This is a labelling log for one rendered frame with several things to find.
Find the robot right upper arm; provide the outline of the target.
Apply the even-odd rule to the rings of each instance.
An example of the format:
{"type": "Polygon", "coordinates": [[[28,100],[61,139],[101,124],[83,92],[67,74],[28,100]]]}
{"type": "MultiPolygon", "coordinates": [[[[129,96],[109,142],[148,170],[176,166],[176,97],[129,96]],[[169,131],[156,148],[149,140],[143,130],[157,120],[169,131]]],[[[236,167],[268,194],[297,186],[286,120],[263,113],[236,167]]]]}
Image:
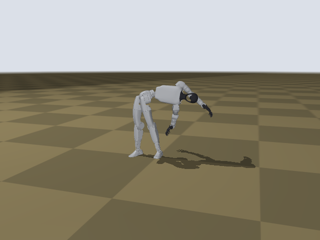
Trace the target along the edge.
{"type": "Polygon", "coordinates": [[[178,104],[174,104],[172,106],[172,113],[173,113],[173,116],[172,116],[172,119],[178,119],[179,115],[178,115],[178,112],[180,111],[180,107],[178,104]]]}

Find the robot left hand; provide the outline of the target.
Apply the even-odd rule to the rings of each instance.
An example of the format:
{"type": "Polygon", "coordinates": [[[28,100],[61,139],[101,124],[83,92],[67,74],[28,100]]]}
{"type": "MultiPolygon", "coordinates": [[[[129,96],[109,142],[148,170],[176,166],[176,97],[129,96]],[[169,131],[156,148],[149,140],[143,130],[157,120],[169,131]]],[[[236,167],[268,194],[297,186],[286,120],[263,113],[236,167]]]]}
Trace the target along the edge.
{"type": "Polygon", "coordinates": [[[203,105],[202,105],[202,107],[203,107],[204,109],[207,109],[207,110],[209,111],[209,115],[210,115],[210,117],[212,117],[212,116],[213,116],[213,113],[211,112],[210,108],[209,108],[209,107],[207,107],[207,105],[203,104],[203,105]]]}

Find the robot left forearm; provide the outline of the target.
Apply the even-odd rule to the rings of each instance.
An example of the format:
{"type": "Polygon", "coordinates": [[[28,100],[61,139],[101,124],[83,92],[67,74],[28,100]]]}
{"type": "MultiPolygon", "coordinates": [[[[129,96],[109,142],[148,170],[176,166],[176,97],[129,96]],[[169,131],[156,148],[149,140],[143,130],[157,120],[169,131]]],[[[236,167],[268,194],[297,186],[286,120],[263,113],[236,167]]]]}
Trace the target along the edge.
{"type": "MultiPolygon", "coordinates": [[[[194,93],[194,92],[192,92],[194,93]]],[[[199,97],[198,97],[198,100],[197,100],[197,103],[202,107],[202,105],[206,105],[199,97]]],[[[202,107],[203,108],[203,107],[202,107]]]]}

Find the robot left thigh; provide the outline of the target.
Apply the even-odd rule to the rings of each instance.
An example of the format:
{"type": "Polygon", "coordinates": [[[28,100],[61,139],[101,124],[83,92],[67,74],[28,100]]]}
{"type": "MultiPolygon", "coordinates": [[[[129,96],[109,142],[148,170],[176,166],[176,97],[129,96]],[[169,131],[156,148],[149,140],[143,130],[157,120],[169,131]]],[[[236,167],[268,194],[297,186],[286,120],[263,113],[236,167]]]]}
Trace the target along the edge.
{"type": "Polygon", "coordinates": [[[141,107],[141,111],[143,113],[143,116],[145,118],[145,121],[147,123],[148,130],[150,130],[150,127],[154,128],[152,109],[151,109],[150,105],[146,105],[149,103],[151,103],[150,95],[142,94],[142,97],[140,97],[140,107],[141,107]]]}

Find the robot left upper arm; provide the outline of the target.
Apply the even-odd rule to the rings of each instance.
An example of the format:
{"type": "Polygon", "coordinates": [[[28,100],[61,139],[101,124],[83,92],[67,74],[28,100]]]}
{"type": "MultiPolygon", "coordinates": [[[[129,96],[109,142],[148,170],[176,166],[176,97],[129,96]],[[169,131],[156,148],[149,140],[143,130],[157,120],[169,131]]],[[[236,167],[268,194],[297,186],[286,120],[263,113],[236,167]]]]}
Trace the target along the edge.
{"type": "Polygon", "coordinates": [[[192,96],[190,93],[192,93],[191,89],[183,82],[183,81],[178,81],[176,86],[181,87],[186,93],[188,93],[188,97],[192,96]]]}

